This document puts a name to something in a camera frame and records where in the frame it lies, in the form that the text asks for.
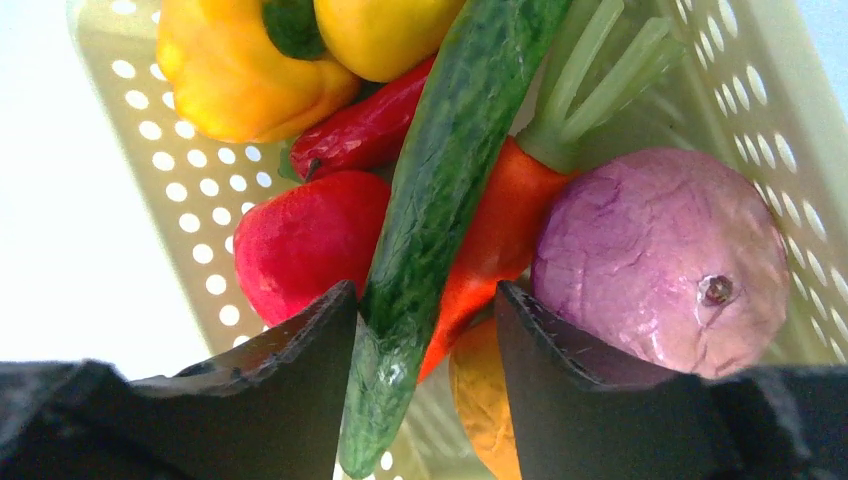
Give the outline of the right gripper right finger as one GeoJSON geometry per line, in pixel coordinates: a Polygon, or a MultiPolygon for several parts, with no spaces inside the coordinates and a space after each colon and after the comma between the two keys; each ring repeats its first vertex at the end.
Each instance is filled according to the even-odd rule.
{"type": "Polygon", "coordinates": [[[516,284],[495,298],[527,479],[843,479],[847,370],[679,374],[570,324],[516,284]]]}

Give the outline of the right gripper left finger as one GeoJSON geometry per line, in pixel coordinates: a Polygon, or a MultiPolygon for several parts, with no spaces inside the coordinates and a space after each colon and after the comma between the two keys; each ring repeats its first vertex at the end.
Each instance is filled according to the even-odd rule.
{"type": "Polygon", "coordinates": [[[178,374],[5,362],[5,479],[327,479],[357,324],[351,282],[178,374]]]}

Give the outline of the orange mango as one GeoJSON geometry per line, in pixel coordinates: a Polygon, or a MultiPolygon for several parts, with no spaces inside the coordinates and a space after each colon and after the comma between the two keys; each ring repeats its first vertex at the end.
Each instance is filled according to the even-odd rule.
{"type": "Polygon", "coordinates": [[[463,333],[449,358],[460,423],[473,451],[499,480],[522,478],[497,325],[489,318],[463,333]]]}

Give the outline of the purple onion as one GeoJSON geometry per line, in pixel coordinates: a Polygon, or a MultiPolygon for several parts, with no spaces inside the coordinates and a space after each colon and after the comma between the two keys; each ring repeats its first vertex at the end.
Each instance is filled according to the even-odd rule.
{"type": "Polygon", "coordinates": [[[654,148],[569,183],[537,243],[535,297],[642,360],[715,379],[757,363],[790,291],[774,217],[714,157],[654,148]]]}

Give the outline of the orange carrot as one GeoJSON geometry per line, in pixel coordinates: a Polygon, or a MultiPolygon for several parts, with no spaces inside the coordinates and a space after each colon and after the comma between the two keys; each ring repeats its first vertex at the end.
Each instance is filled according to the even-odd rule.
{"type": "Polygon", "coordinates": [[[447,356],[501,280],[529,266],[558,192],[588,170],[587,133],[656,81],[683,53],[666,16],[635,22],[622,1],[574,1],[554,38],[527,125],[506,138],[451,268],[418,378],[447,356]]]}

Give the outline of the red chili pepper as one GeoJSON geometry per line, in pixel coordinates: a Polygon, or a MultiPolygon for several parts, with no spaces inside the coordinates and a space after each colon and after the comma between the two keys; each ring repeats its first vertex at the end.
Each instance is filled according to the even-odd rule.
{"type": "Polygon", "coordinates": [[[397,160],[434,56],[298,136],[281,152],[279,173],[317,180],[348,170],[367,171],[397,160]]]}

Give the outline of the yellow bell pepper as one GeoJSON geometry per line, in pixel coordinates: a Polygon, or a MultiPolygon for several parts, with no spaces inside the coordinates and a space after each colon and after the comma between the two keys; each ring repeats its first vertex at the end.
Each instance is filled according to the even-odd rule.
{"type": "Polygon", "coordinates": [[[276,142],[440,47],[459,1],[165,1],[156,60],[177,113],[228,143],[276,142]]]}

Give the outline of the green cucumber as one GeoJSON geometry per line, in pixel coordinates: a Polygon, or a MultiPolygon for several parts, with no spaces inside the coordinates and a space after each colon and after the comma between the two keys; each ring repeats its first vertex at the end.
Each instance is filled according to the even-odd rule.
{"type": "Polygon", "coordinates": [[[469,1],[439,49],[396,164],[371,262],[338,461],[371,475],[412,400],[450,268],[565,1],[469,1]]]}

